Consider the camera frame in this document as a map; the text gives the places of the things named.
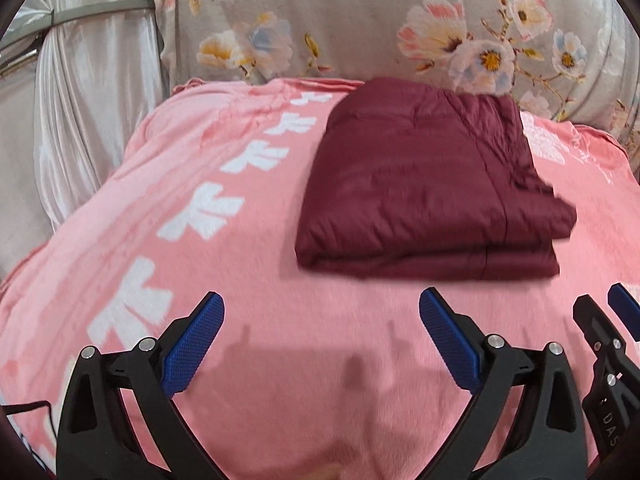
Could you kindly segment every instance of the blue gripper pad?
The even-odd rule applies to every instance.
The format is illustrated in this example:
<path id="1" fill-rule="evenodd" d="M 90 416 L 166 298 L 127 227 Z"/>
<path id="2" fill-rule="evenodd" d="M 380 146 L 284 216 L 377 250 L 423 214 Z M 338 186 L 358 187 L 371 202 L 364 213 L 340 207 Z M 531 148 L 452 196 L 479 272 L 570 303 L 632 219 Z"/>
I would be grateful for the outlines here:
<path id="1" fill-rule="evenodd" d="M 433 287 L 422 292 L 420 318 L 456 384 L 475 395 L 482 386 L 480 355 L 456 323 L 457 314 L 439 296 Z"/>
<path id="2" fill-rule="evenodd" d="M 640 305 L 621 283 L 609 289 L 607 303 L 625 324 L 634 341 L 640 341 Z"/>
<path id="3" fill-rule="evenodd" d="M 187 389 L 224 319 L 222 297 L 213 294 L 164 359 L 161 386 L 169 398 Z"/>

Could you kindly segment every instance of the pink blanket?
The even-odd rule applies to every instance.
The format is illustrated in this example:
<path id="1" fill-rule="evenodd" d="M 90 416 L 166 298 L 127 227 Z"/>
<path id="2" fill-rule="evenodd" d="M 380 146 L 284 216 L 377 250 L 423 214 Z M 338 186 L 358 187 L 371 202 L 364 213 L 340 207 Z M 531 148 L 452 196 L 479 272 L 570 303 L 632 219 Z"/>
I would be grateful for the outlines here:
<path id="1" fill-rule="evenodd" d="M 296 480 L 338 464 L 344 480 L 411 479 L 469 399 L 420 322 L 418 297 L 429 285 L 515 346 L 561 342 L 585 394 L 593 355 L 571 319 L 575 298 L 591 294 L 605 306 L 615 282 L 640 291 L 640 187 L 623 150 L 602 132 L 523 114 L 540 176 L 577 207 L 571 239 L 555 243 L 555 279 L 311 275 L 294 254 L 302 194 L 329 111 L 358 85 L 210 83 L 153 111 L 122 167 L 3 285 L 6 400 L 50 399 L 58 418 L 83 346 L 130 349 L 214 290 L 225 299 L 225 323 L 175 400 L 230 478 Z M 46 414 L 17 422 L 52 463 Z M 142 430 L 140 437 L 161 463 Z"/>

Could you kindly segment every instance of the folded maroon garment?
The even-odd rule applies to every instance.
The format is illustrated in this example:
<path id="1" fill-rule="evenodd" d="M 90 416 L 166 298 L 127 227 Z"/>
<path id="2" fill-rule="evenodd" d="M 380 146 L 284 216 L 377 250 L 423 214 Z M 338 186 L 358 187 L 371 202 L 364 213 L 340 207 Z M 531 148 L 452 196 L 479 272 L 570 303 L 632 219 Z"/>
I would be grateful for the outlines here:
<path id="1" fill-rule="evenodd" d="M 513 99 L 379 78 L 329 116 L 296 255 L 361 277 L 544 278 L 575 221 L 536 173 Z"/>

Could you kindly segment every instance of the metal screw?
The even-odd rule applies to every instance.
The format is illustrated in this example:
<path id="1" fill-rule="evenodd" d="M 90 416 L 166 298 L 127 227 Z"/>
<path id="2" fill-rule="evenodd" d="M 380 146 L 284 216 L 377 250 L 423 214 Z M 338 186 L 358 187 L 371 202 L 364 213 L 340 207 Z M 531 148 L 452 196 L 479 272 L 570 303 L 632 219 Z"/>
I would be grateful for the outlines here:
<path id="1" fill-rule="evenodd" d="M 504 346 L 504 339 L 497 334 L 489 336 L 486 341 L 489 343 L 489 346 L 493 348 L 502 348 Z"/>
<path id="2" fill-rule="evenodd" d="M 95 354 L 95 347 L 93 346 L 85 346 L 80 352 L 82 359 L 90 359 L 94 356 L 94 354 Z"/>
<path id="3" fill-rule="evenodd" d="M 154 349 L 156 346 L 156 341 L 151 337 L 145 337 L 140 343 L 138 343 L 138 348 L 140 348 L 143 352 L 149 352 Z"/>
<path id="4" fill-rule="evenodd" d="M 549 343 L 549 351 L 553 354 L 553 355 L 560 355 L 562 352 L 564 352 L 564 349 L 562 348 L 562 345 L 560 343 Z"/>

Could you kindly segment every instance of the floral fabric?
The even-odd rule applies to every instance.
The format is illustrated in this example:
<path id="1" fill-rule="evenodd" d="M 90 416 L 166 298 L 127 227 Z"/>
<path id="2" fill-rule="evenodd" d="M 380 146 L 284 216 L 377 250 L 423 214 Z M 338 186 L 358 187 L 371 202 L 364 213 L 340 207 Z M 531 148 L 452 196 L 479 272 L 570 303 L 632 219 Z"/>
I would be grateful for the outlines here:
<path id="1" fill-rule="evenodd" d="M 156 0 L 170 84 L 396 76 L 610 132 L 640 173 L 638 36 L 615 0 Z"/>

